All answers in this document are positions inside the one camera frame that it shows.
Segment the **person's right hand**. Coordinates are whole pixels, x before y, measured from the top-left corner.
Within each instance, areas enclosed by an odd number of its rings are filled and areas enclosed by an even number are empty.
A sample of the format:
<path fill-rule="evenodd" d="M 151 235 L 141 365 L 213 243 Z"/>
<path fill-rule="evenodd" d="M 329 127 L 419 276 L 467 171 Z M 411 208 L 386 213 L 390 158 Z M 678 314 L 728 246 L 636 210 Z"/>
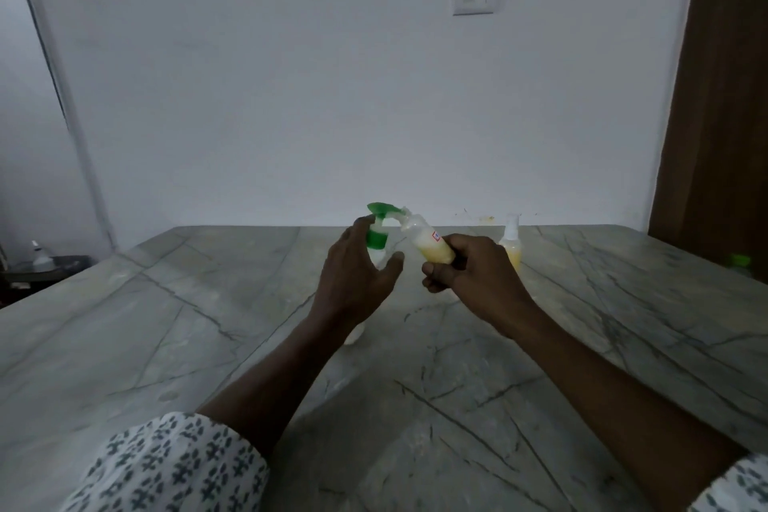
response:
<path fill-rule="evenodd" d="M 489 237 L 475 236 L 471 252 L 455 254 L 451 265 L 423 263 L 423 285 L 432 293 L 453 291 L 475 316 L 516 342 L 536 335 L 541 310 L 504 248 Z"/>

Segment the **clear green pump dispenser bottle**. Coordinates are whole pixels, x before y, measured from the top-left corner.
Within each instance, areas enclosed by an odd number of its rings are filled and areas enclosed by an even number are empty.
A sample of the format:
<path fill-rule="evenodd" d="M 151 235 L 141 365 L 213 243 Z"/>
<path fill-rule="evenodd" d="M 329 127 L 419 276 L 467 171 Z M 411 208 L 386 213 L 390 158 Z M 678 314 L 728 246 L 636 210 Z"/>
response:
<path fill-rule="evenodd" d="M 349 333 L 344 345 L 356 343 L 365 330 L 365 322 L 394 292 L 377 292 L 377 270 L 394 253 L 384 226 L 386 218 L 401 214 L 398 207 L 384 203 L 369 205 L 367 220 L 358 218 L 341 235 L 336 254 L 341 276 L 344 322 Z"/>

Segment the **patterned white right sleeve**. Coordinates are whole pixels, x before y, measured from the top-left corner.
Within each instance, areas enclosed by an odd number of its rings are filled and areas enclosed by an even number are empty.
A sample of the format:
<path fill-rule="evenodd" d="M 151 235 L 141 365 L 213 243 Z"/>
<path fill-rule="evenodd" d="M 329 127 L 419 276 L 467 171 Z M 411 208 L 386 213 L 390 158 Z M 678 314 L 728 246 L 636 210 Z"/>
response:
<path fill-rule="evenodd" d="M 753 453 L 735 462 L 686 512 L 768 512 L 768 455 Z"/>

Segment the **brown wooden door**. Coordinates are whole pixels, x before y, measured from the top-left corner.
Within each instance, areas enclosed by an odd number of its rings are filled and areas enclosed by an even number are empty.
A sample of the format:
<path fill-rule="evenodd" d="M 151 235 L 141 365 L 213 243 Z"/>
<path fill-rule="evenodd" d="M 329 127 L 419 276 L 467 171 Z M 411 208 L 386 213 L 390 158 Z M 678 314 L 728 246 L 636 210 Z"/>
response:
<path fill-rule="evenodd" d="M 690 0 L 648 234 L 768 284 L 768 0 Z"/>

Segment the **small yellow liquid refill bottle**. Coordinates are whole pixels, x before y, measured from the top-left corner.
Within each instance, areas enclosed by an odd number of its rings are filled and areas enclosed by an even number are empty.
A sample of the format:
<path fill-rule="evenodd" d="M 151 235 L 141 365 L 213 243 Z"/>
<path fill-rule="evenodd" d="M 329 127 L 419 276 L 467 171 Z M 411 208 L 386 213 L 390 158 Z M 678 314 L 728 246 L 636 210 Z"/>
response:
<path fill-rule="evenodd" d="M 456 259 L 454 250 L 423 216 L 405 207 L 400 211 L 401 216 L 398 222 L 403 235 L 420 251 L 426 261 L 446 265 L 454 263 Z"/>

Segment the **clear yellow liquid bottle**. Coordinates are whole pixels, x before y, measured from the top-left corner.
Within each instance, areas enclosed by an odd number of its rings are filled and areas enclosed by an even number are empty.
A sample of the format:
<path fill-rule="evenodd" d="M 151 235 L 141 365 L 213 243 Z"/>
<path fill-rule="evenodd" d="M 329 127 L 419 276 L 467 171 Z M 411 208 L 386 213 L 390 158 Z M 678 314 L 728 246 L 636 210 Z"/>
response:
<path fill-rule="evenodd" d="M 508 216 L 504 226 L 502 238 L 498 241 L 512 264 L 514 270 L 519 273 L 522 265 L 522 242 L 519 236 L 520 215 L 515 213 Z"/>

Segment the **dark side table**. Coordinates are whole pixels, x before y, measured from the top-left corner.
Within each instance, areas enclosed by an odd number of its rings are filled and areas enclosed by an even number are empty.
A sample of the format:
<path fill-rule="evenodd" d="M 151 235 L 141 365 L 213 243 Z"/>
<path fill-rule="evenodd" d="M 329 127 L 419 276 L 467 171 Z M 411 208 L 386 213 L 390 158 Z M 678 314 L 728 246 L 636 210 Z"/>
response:
<path fill-rule="evenodd" d="M 83 272 L 94 264 L 94 260 L 89 255 L 61 255 L 53 256 L 53 263 L 53 269 L 46 272 L 35 271 L 31 262 L 1 271 L 0 309 Z"/>

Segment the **small white squeeze bottle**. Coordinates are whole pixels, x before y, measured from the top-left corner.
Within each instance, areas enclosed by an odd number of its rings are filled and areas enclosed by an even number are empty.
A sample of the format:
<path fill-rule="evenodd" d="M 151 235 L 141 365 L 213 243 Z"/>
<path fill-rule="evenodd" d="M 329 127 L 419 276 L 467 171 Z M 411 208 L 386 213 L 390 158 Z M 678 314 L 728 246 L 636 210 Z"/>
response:
<path fill-rule="evenodd" d="M 49 254 L 48 250 L 42 246 L 38 241 L 32 240 L 32 272 L 33 273 L 45 273 L 52 272 L 56 269 L 56 263 L 53 257 Z"/>

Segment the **person's left forearm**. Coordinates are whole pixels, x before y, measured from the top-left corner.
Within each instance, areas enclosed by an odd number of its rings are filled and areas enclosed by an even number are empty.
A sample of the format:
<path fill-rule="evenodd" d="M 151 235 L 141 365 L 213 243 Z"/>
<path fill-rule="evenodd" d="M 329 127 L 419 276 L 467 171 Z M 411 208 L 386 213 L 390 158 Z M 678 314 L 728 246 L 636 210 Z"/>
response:
<path fill-rule="evenodd" d="M 313 310 L 263 360 L 197 413 L 223 424 L 269 459 L 320 372 L 363 317 Z"/>

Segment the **patterned white sleeve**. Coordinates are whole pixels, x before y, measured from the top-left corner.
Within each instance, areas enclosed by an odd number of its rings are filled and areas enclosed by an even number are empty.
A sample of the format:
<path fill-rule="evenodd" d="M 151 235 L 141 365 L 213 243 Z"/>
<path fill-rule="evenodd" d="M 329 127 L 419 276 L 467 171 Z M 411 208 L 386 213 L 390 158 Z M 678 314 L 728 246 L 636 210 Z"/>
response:
<path fill-rule="evenodd" d="M 686 512 L 768 512 L 768 455 L 753 453 L 735 462 Z"/>
<path fill-rule="evenodd" d="M 171 412 L 103 443 L 58 512 L 259 512 L 269 476 L 234 430 Z"/>

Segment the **person's right forearm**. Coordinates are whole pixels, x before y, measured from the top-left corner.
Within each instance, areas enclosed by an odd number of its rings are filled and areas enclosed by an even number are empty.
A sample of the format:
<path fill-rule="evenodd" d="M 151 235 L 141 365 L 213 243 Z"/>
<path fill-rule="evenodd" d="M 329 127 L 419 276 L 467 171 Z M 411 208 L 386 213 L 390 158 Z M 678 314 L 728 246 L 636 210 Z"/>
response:
<path fill-rule="evenodd" d="M 497 329 L 546 374 L 659 512 L 683 512 L 747 456 L 738 443 L 516 304 Z"/>

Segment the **person's left hand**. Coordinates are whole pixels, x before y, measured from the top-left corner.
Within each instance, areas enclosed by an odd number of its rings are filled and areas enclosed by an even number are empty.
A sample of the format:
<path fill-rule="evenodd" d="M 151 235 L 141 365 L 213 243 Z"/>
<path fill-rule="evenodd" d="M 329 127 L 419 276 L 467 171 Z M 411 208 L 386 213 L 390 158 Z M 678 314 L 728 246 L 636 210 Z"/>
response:
<path fill-rule="evenodd" d="M 378 268 L 367 251 L 373 216 L 360 217 L 328 251 L 312 302 L 313 320 L 352 330 L 367 320 L 393 292 L 405 257 L 396 252 Z"/>

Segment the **patterned white left sleeve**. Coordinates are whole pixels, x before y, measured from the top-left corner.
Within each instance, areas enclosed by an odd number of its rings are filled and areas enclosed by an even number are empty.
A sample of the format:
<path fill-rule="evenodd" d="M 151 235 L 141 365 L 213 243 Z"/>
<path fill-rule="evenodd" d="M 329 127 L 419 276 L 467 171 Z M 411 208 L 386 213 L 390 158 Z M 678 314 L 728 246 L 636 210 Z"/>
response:
<path fill-rule="evenodd" d="M 171 412 L 103 443 L 58 512 L 259 512 L 269 476 L 234 430 Z"/>

